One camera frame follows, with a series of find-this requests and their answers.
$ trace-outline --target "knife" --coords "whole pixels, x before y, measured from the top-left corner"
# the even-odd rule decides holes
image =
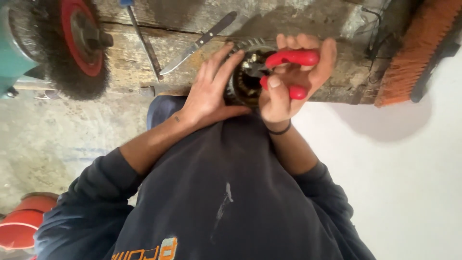
[[[191,56],[195,51],[200,47],[210,41],[213,37],[219,34],[222,30],[228,27],[237,17],[237,12],[232,11],[229,14],[225,15],[214,27],[212,27],[208,32],[202,35],[199,40],[197,40],[193,45],[189,46],[183,53],[178,55],[173,59],[159,74],[165,75],[170,71],[176,69],[184,60]]]

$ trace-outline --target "wire brush wheel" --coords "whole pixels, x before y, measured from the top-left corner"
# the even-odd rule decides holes
[[[42,65],[52,87],[74,100],[99,98],[108,84],[106,50],[91,62],[79,54],[71,32],[71,16],[82,13],[95,28],[99,15],[92,0],[12,0],[12,30],[31,58]]]

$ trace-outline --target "white wall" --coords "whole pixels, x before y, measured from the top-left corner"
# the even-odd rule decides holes
[[[294,125],[345,189],[380,260],[462,259],[462,51],[419,104],[307,103]]]

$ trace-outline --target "pliers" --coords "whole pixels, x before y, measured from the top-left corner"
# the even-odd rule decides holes
[[[302,66],[315,66],[319,63],[319,52],[318,50],[282,50],[278,51],[275,54],[269,56],[265,64],[260,64],[260,66],[252,67],[251,70],[247,73],[249,76],[258,77],[260,79],[260,85],[263,89],[268,90],[268,74],[276,66],[283,63],[298,63]],[[289,96],[291,99],[304,99],[308,95],[310,88],[306,88],[302,85],[290,85]]]

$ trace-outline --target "metal gear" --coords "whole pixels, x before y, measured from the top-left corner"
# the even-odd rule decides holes
[[[244,50],[245,55],[228,81],[225,102],[227,105],[257,107],[261,93],[260,78],[250,76],[249,71],[264,65],[266,58],[274,54],[277,48],[268,45],[262,38],[254,38],[235,44],[228,57],[239,50]]]

